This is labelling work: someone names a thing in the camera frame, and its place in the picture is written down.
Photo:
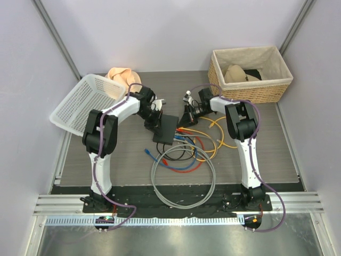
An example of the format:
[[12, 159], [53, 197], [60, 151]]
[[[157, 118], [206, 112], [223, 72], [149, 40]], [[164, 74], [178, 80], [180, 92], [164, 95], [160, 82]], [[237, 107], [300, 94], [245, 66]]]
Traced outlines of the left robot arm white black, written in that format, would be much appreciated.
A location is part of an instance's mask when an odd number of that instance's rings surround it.
[[132, 115], [144, 120], [144, 127], [155, 135], [162, 135], [162, 106], [159, 99], [148, 87], [138, 92], [128, 92], [122, 100], [104, 110], [90, 111], [85, 126], [82, 143], [86, 147], [92, 164], [92, 184], [90, 197], [97, 197], [95, 207], [103, 213], [113, 208], [113, 199], [108, 196], [112, 189], [110, 180], [110, 159], [117, 145], [118, 126]]

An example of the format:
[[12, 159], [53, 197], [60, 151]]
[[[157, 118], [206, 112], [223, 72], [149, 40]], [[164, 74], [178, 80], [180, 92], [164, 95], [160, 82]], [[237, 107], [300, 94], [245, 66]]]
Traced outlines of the black network switch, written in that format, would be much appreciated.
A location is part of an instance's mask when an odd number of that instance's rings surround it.
[[173, 144], [177, 124], [177, 116], [163, 114], [161, 117], [160, 133], [155, 133], [152, 141], [171, 146]]

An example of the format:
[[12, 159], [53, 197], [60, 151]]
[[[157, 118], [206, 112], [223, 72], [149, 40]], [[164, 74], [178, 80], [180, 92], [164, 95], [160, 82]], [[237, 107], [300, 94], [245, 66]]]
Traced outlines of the woven wicker basket with liner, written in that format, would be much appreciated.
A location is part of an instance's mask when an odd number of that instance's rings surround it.
[[257, 46], [214, 50], [208, 79], [226, 98], [273, 103], [280, 100], [293, 76], [277, 47]]

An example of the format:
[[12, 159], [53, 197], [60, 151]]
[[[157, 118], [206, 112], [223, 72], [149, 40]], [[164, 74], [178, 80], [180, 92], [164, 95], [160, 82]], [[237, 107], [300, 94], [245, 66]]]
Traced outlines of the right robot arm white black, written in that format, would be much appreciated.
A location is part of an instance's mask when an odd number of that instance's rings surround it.
[[260, 181], [256, 154], [256, 137], [259, 122], [253, 104], [247, 100], [227, 99], [213, 95], [209, 88], [198, 92], [200, 102], [196, 103], [191, 91], [183, 97], [184, 114], [178, 123], [179, 127], [196, 125], [200, 117], [219, 112], [226, 117], [228, 134], [237, 145], [242, 170], [241, 206], [248, 211], [259, 206], [265, 199], [265, 188]]

